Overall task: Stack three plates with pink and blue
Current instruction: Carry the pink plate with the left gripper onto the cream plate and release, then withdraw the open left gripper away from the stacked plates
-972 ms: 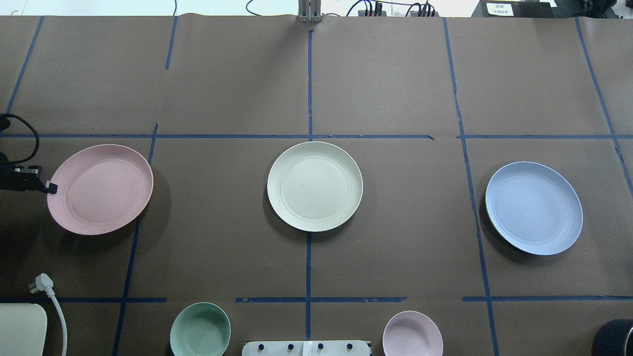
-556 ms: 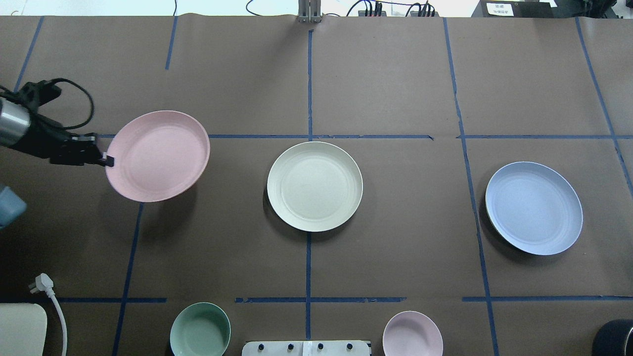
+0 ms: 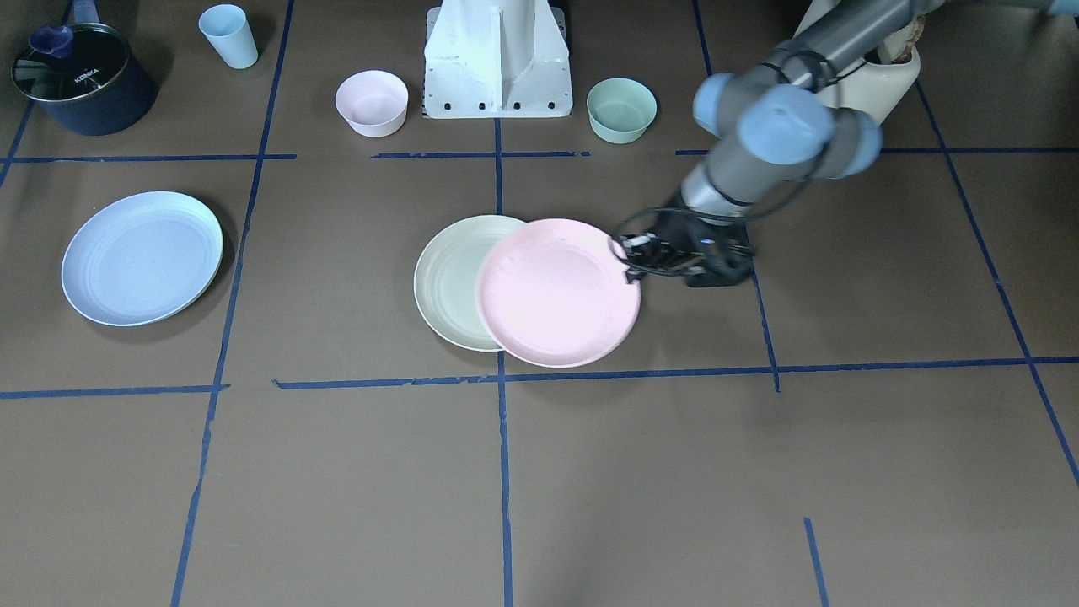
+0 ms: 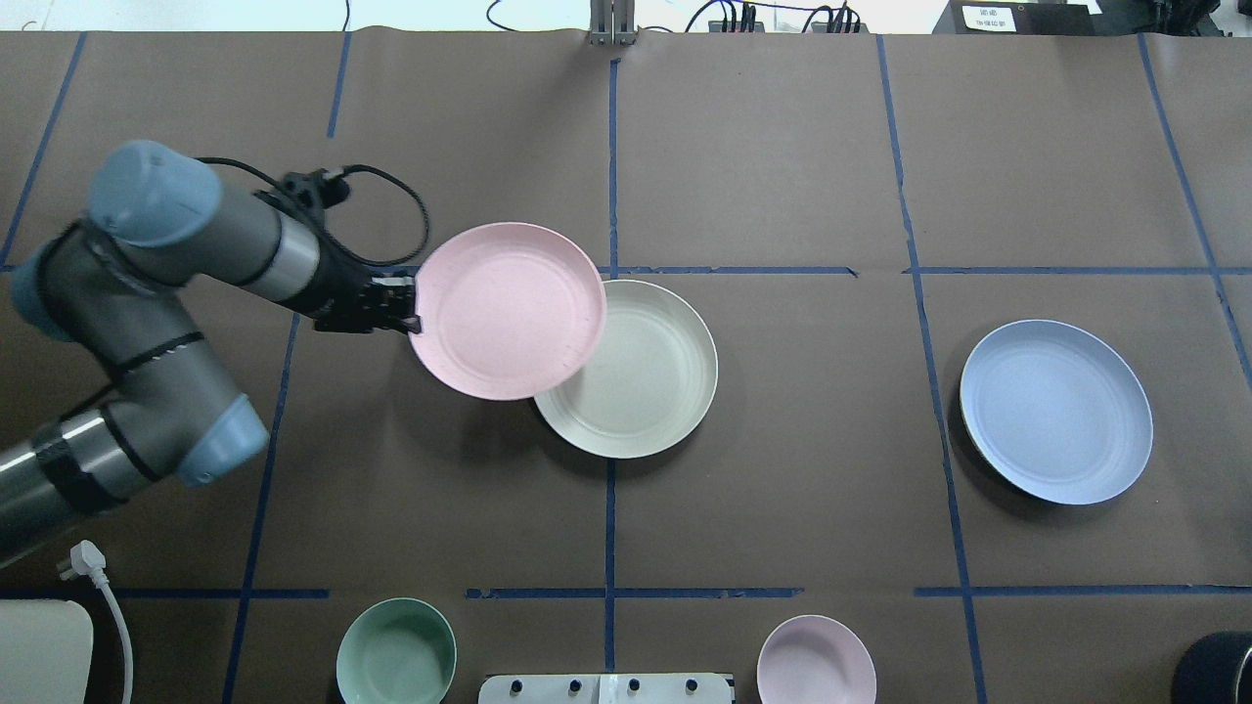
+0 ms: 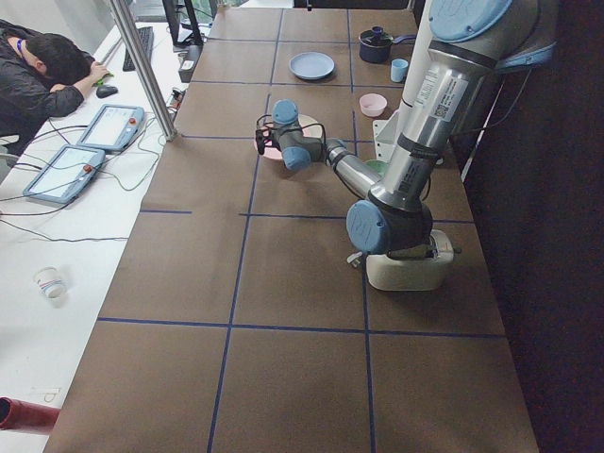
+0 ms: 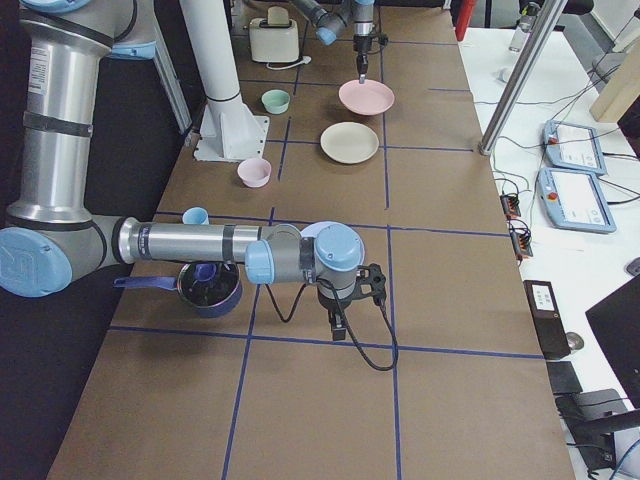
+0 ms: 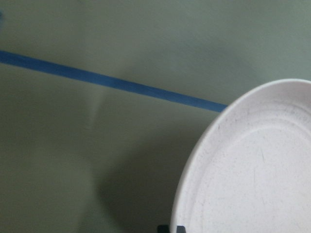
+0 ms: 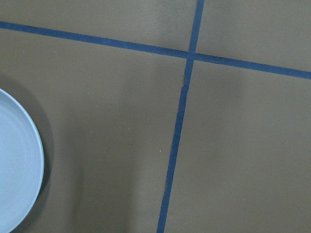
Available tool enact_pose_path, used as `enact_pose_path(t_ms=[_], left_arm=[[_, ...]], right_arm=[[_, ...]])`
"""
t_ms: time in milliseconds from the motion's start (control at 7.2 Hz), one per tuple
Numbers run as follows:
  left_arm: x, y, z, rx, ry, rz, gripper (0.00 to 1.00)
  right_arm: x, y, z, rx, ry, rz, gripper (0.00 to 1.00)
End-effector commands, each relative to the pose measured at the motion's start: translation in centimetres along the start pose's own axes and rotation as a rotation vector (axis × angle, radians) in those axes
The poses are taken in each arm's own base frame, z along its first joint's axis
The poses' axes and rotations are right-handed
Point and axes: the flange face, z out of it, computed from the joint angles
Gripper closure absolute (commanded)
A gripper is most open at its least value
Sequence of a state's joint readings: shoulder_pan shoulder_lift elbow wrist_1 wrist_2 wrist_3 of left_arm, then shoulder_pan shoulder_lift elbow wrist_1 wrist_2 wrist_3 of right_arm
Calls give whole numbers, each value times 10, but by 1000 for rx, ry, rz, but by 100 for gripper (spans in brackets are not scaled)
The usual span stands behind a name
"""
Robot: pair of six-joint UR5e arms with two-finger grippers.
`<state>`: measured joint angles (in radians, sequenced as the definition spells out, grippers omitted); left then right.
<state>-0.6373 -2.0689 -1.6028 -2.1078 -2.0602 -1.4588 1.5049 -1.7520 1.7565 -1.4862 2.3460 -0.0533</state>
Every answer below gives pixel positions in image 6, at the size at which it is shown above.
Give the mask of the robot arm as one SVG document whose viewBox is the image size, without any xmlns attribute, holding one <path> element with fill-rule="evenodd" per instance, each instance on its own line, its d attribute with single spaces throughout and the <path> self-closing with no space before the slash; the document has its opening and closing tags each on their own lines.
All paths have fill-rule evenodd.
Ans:
<svg viewBox="0 0 640 480">
<path fill-rule="evenodd" d="M 273 227 L 141 222 L 91 214 L 84 205 L 100 60 L 150 58 L 156 50 L 150 1 L 24 1 L 31 38 L 21 194 L 1 232 L 1 285 L 43 297 L 103 267 L 163 260 L 174 277 L 134 277 L 120 288 L 162 288 L 204 314 L 239 302 L 242 281 L 315 286 L 332 336 L 352 331 L 349 304 L 362 297 L 363 242 L 333 223 L 311 237 Z"/>
<path fill-rule="evenodd" d="M 316 37 L 324 45 L 331 45 L 350 24 L 353 25 L 358 81 L 364 84 L 374 38 L 374 1 L 342 1 L 333 12 L 313 0 L 293 0 L 290 4 L 313 25 Z"/>
</svg>

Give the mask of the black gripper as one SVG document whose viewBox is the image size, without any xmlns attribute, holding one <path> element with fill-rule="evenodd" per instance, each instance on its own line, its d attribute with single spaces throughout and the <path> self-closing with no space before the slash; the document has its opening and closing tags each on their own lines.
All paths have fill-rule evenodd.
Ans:
<svg viewBox="0 0 640 480">
<path fill-rule="evenodd" d="M 358 300 L 359 293 L 354 290 L 344 298 L 338 297 L 338 299 L 335 299 L 335 296 L 328 287 L 319 286 L 317 288 L 317 297 L 320 304 L 328 312 L 332 340 L 344 341 L 347 335 L 347 328 L 340 309 L 346 310 L 353 301 Z"/>
<path fill-rule="evenodd" d="M 353 35 L 353 49 L 356 52 L 356 67 L 358 72 L 358 81 L 365 82 L 369 68 L 368 54 L 372 46 L 372 34 Z"/>
</svg>

